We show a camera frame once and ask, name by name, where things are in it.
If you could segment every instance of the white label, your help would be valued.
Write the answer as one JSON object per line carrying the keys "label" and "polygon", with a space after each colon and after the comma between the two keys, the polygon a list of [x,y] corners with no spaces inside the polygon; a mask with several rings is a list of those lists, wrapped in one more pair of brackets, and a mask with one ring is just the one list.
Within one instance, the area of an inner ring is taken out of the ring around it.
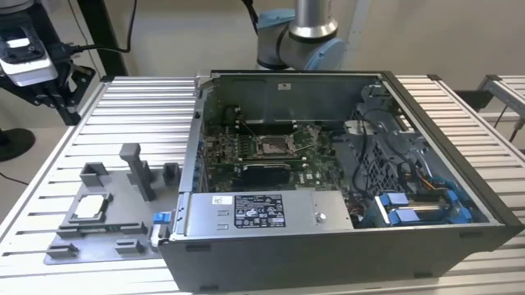
{"label": "white label", "polygon": [[233,195],[216,195],[212,199],[212,204],[214,205],[232,205]]}

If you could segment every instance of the aluminum extrusion table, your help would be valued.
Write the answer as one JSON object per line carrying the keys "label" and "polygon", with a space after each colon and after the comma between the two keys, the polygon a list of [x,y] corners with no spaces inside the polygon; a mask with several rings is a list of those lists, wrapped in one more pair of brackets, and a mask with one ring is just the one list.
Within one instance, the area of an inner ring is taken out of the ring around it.
{"label": "aluminum extrusion table", "polygon": [[[443,81],[399,76],[515,214],[525,222],[525,158]],[[121,145],[141,142],[150,166],[184,163],[193,78],[118,77],[103,82],[0,225],[0,293],[178,293],[162,259],[45,265],[45,251],[81,187],[86,162],[127,166]],[[240,294],[518,294],[525,293],[525,232],[498,251],[471,255],[441,278]]]}

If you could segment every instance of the black pole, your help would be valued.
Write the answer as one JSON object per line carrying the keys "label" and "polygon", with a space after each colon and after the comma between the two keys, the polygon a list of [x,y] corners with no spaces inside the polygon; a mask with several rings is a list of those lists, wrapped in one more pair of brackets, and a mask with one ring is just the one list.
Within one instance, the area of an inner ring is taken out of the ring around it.
{"label": "black pole", "polygon": [[[114,26],[107,14],[105,0],[78,0],[78,3],[94,43],[106,47],[118,48]],[[122,54],[109,50],[98,51],[106,75],[127,76],[129,70]]]}

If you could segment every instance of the cable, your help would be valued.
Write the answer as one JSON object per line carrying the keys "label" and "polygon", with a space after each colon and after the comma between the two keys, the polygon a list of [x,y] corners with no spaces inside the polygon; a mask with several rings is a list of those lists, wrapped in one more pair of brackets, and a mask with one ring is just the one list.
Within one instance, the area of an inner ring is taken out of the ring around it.
{"label": "cable", "polygon": [[27,183],[27,182],[25,182],[25,181],[22,181],[22,180],[18,180],[18,179],[15,179],[15,178],[11,178],[11,177],[6,176],[6,174],[3,174],[2,172],[0,172],[0,176],[5,177],[7,180],[11,180],[11,181],[14,181],[14,182],[17,182],[17,183],[25,184],[25,185],[27,185],[27,186],[30,185],[30,183]]}
{"label": "cable", "polygon": [[361,155],[360,155],[360,159],[359,159],[359,165],[356,166],[355,173],[352,174],[352,185],[355,186],[356,190],[363,194],[363,196],[365,198],[371,199],[371,195],[369,195],[369,192],[367,191],[367,188],[365,188],[365,190],[361,189],[357,184],[359,172],[360,172],[363,163],[365,161],[367,147],[368,147],[368,141],[369,141],[364,118],[361,120],[359,120],[359,123],[360,122],[363,123],[363,146],[361,146]]}
{"label": "cable", "polygon": [[499,119],[496,120],[495,128],[496,128],[496,127],[499,126],[499,124],[500,124],[500,120],[502,120],[502,117],[503,117],[506,111],[507,111],[507,106],[504,107],[504,109],[503,109],[503,111],[502,111],[502,114],[500,114],[500,117],[499,117]]}
{"label": "cable", "polygon": [[[79,27],[79,31],[81,31],[82,37],[85,38],[86,44],[87,44],[87,43],[89,43],[89,38],[86,37],[85,31],[82,30],[81,22],[79,22],[79,19],[78,19],[78,17],[77,17],[77,14],[75,14],[75,9],[74,9],[74,5],[71,4],[71,0],[67,0],[67,3],[69,3],[69,5],[70,5],[71,13],[74,14],[77,26]],[[95,60],[94,60],[94,58],[93,58],[91,51],[89,51],[89,55],[90,55],[90,59],[91,59],[93,65],[94,65],[94,67],[95,67],[95,69],[97,69],[97,75],[99,76],[99,79],[102,79],[99,67],[97,66]]]}
{"label": "cable", "polygon": [[424,181],[424,183],[428,185],[429,188],[436,189],[436,187],[428,182],[427,179],[424,179],[421,176],[420,176],[420,178]]}
{"label": "cable", "polygon": [[129,26],[129,36],[127,36],[127,48],[122,49],[122,48],[111,48],[111,47],[106,47],[105,45],[98,45],[98,44],[93,44],[93,45],[85,45],[85,46],[78,46],[74,50],[75,53],[83,52],[86,50],[109,50],[109,51],[115,51],[115,52],[121,52],[121,53],[129,53],[131,51],[131,36],[133,36],[133,27],[135,24],[135,15],[138,14],[138,0],[135,0],[134,5],[133,5],[133,12],[131,12],[131,18],[130,18],[130,26]]}
{"label": "cable", "polygon": [[258,28],[257,28],[257,25],[260,23],[260,17],[257,15],[257,12],[256,12],[256,9],[254,9],[254,0],[242,0],[242,2],[245,4],[245,6],[246,6],[248,14],[250,16],[250,20],[253,21],[256,34],[260,34],[260,31],[258,31]]}
{"label": "cable", "polygon": [[512,142],[514,140],[515,140],[515,137],[516,137],[516,135],[518,135],[518,129],[515,129],[515,131],[512,131],[512,135],[511,135],[511,138],[510,138],[510,142]]}

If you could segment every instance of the white component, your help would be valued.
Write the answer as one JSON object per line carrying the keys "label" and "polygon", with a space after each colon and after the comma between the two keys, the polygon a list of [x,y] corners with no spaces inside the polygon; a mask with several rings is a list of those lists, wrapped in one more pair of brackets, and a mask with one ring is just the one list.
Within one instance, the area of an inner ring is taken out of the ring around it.
{"label": "white component", "polygon": [[87,195],[81,199],[75,210],[78,218],[94,218],[99,214],[105,202],[103,195]]}
{"label": "white component", "polygon": [[[10,46],[18,47],[22,43],[23,41],[17,41]],[[47,51],[39,60],[18,64],[0,60],[0,66],[11,81],[21,87],[55,80],[59,76]]]}
{"label": "white component", "polygon": [[30,39],[22,38],[22,39],[15,39],[7,42],[10,48],[18,48],[18,47],[25,47],[30,45]]}

